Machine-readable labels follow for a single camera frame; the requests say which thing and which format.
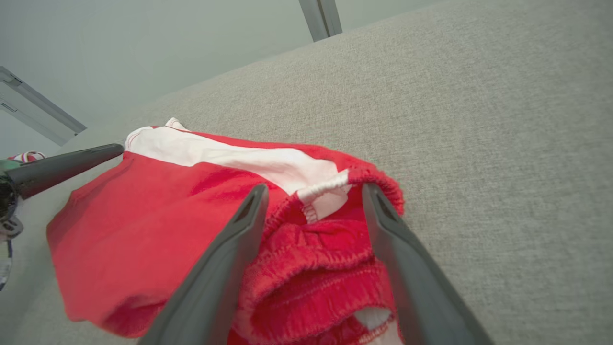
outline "red fabric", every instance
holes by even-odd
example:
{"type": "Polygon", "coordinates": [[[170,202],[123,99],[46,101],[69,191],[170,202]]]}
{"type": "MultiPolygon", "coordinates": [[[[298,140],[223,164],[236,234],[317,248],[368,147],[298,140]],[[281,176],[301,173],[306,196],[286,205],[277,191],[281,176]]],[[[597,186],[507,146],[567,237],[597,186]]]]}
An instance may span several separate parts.
{"type": "Polygon", "coordinates": [[[47,228],[70,320],[142,336],[244,197],[261,183],[270,189],[266,226],[259,254],[245,271],[229,344],[356,343],[368,333],[352,316],[357,310],[394,310],[386,270],[368,240],[361,185],[379,184],[402,213],[396,182],[370,163],[324,147],[194,134],[242,147],[292,147],[333,161],[339,171],[349,170],[348,201],[307,224],[297,194],[288,195],[257,174],[126,152],[117,167],[72,192],[47,228]]]}

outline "white wall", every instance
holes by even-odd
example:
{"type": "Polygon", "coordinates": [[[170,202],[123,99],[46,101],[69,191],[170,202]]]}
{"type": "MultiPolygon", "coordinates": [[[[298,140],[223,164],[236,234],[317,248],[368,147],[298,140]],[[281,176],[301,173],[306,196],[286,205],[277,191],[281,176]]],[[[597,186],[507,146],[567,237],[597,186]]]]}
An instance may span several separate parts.
{"type": "Polygon", "coordinates": [[[336,0],[343,31],[420,9],[442,0],[336,0]]]}
{"type": "Polygon", "coordinates": [[[0,109],[0,159],[38,151],[54,155],[59,146],[0,109]]]}
{"type": "Polygon", "coordinates": [[[298,0],[0,1],[0,66],[86,126],[312,41],[298,0]]]}

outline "folded clothing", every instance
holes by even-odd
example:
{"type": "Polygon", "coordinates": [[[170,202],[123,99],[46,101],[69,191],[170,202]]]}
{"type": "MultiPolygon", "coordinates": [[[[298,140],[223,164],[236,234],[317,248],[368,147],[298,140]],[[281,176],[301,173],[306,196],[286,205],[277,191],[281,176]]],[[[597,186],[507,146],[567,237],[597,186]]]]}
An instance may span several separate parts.
{"type": "Polygon", "coordinates": [[[75,190],[47,238],[68,318],[142,336],[249,191],[269,187],[229,344],[400,344],[361,186],[399,213],[398,184],[325,147],[194,133],[176,119],[126,139],[122,162],[75,190]]]}

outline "red and white striped cloth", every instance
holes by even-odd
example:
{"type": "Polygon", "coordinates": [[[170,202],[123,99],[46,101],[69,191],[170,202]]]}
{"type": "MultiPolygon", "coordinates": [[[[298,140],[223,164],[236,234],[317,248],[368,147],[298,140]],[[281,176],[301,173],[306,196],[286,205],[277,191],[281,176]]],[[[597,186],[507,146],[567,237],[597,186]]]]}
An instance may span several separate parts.
{"type": "Polygon", "coordinates": [[[123,161],[72,192],[47,228],[70,320],[142,336],[249,191],[270,189],[229,344],[400,344],[361,186],[398,184],[325,147],[193,133],[176,119],[135,130],[123,161]]]}
{"type": "Polygon", "coordinates": [[[21,155],[17,155],[17,156],[13,156],[13,157],[9,157],[7,158],[8,160],[18,160],[18,161],[22,161],[24,163],[29,163],[31,161],[35,161],[35,160],[41,160],[46,158],[47,156],[45,156],[44,154],[37,152],[37,151],[28,151],[26,153],[22,153],[21,155]]]}

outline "gray fabric surface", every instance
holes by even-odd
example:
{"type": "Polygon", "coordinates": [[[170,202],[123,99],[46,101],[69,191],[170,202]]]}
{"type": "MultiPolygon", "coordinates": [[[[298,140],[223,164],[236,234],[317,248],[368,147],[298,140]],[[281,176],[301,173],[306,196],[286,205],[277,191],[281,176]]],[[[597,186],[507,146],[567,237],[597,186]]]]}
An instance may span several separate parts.
{"type": "MultiPolygon", "coordinates": [[[[177,117],[370,160],[401,183],[406,221],[496,343],[611,344],[612,6],[439,4],[167,95],[63,152],[177,117]]],[[[68,193],[115,164],[24,205],[0,343],[131,342],[67,321],[44,235],[68,193]]]]}

